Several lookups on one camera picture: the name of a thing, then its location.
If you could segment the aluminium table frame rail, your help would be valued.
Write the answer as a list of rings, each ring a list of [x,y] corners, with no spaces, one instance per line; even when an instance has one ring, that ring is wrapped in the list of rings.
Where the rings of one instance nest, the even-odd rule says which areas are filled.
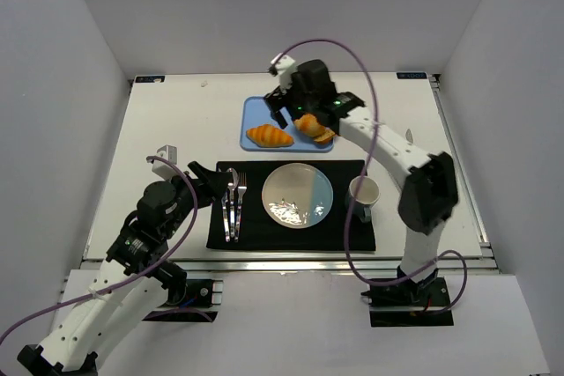
[[[440,252],[454,249],[465,256],[472,276],[499,275],[471,190],[456,156],[442,110],[438,77],[398,79],[397,74],[373,73],[380,119],[396,132],[409,129],[414,143],[427,151],[447,151],[455,160],[460,203],[441,238]],[[337,141],[322,154],[249,152],[239,144],[241,112],[247,97],[263,96],[276,85],[266,74],[168,75],[164,82],[138,83],[134,79],[115,154],[86,242],[80,270],[98,270],[116,238],[125,216],[134,209],[142,190],[156,176],[145,157],[164,144],[178,148],[178,163],[197,160],[213,168],[220,160],[363,159],[350,143]],[[209,141],[197,145],[189,136],[211,124]],[[374,253],[354,253],[354,264],[368,277],[392,277],[404,250],[405,229],[396,207],[394,183],[378,164],[368,174],[380,188],[375,206]],[[342,252],[246,252],[206,248],[211,208],[198,212],[189,237],[173,254],[190,275],[201,272],[328,270],[350,274]]]

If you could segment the silver fork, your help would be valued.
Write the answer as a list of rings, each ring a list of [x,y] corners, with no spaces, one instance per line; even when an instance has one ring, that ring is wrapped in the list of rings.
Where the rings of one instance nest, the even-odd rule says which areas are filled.
[[[247,191],[247,187],[248,187],[247,175],[245,173],[240,173],[239,182],[237,186],[237,208],[235,212],[235,228],[234,228],[235,242],[238,242],[240,237],[243,197]]]

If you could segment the right blue corner label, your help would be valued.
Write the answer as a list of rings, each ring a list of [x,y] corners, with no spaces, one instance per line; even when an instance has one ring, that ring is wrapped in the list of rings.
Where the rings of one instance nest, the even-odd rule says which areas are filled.
[[[426,72],[397,72],[396,76],[398,79],[427,79]]]

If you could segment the silver knife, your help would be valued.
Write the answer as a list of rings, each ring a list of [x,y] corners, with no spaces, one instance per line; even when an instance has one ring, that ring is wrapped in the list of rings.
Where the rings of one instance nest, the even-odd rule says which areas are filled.
[[[234,189],[234,183],[229,182],[227,185],[227,190],[221,200],[223,225],[224,225],[226,242],[230,242],[234,236],[234,217],[233,217],[233,206],[231,202],[231,194],[233,189]]]

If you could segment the orange bread slice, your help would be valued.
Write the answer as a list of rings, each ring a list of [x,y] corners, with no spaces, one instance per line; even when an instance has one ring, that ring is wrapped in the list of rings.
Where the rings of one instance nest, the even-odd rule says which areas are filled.
[[[321,135],[314,138],[314,141],[317,144],[327,144],[329,143],[334,137],[336,133],[331,129],[326,129]]]

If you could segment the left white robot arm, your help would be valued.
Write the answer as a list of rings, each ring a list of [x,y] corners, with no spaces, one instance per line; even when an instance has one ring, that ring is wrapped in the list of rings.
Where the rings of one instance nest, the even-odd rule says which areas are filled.
[[[62,323],[17,360],[32,375],[95,375],[112,349],[159,306],[186,295],[186,273],[169,261],[169,240],[184,220],[226,193],[233,176],[189,163],[186,172],[151,156],[149,184],[107,251],[87,294]]]

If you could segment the green mug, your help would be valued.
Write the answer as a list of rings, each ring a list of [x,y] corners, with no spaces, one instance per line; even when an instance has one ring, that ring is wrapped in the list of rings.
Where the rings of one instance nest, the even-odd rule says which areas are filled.
[[[352,205],[352,214],[362,223],[372,220],[372,209],[380,198],[380,188],[371,178],[357,176],[349,183],[345,207]]]

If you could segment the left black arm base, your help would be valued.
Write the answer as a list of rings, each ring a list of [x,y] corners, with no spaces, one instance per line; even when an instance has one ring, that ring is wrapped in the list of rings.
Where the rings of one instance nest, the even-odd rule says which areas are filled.
[[[175,294],[144,321],[212,323],[222,303],[224,281],[220,279],[187,279],[183,293]]]

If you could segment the left blue corner label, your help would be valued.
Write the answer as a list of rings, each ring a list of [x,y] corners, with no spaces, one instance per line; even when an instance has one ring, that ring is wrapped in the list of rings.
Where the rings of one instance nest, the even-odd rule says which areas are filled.
[[[136,76],[134,82],[136,84],[159,84],[165,81],[164,75],[157,76]]]

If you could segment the blue corner label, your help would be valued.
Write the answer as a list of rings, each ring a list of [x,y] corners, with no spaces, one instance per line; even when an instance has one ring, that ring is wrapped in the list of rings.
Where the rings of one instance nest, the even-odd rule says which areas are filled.
[[[165,81],[164,75],[157,76],[136,76],[134,82],[136,84],[159,84]]]
[[[396,76],[398,79],[427,79],[426,72],[397,72]]]

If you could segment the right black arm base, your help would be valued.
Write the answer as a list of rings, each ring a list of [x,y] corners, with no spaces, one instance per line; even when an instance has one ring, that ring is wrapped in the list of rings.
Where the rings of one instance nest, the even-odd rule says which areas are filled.
[[[360,294],[368,305],[372,328],[438,328],[452,327],[449,291],[443,277],[438,277],[422,292],[412,294],[405,283],[375,287]]]

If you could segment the black placemat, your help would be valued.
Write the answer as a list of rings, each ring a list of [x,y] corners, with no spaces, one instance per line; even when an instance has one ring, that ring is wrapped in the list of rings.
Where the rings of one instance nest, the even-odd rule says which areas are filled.
[[[329,251],[344,249],[345,194],[352,178],[360,174],[364,161],[308,160],[306,162],[329,178],[333,187],[333,204],[321,223],[306,229],[291,229],[276,223],[268,216],[261,200],[261,191],[268,175],[283,161],[219,161],[218,170],[232,167],[247,175],[248,189],[243,198],[241,234],[239,241],[225,239],[222,208],[211,207],[211,222],[206,246],[214,250],[233,251]]]

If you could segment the round bread roll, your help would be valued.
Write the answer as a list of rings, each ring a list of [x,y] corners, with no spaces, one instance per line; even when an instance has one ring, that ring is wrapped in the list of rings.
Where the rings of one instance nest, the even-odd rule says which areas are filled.
[[[311,138],[319,137],[326,132],[326,128],[312,114],[304,114],[301,118],[294,120],[293,124],[299,132]]]

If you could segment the white and blue plate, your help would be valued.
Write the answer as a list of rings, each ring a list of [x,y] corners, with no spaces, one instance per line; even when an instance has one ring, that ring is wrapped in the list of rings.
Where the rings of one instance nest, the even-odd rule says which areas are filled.
[[[277,224],[306,229],[329,216],[334,193],[322,171],[304,163],[290,163],[270,173],[261,199],[267,215]]]

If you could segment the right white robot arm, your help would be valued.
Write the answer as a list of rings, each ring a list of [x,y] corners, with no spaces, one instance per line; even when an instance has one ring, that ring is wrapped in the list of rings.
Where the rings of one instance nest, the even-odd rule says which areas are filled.
[[[281,127],[287,125],[283,109],[293,118],[312,114],[390,174],[400,194],[397,211],[406,226],[398,277],[415,284],[434,279],[442,230],[458,203],[452,157],[424,151],[380,123],[361,98],[338,91],[321,60],[298,64],[280,55],[269,72],[278,78],[278,87],[264,101]]]

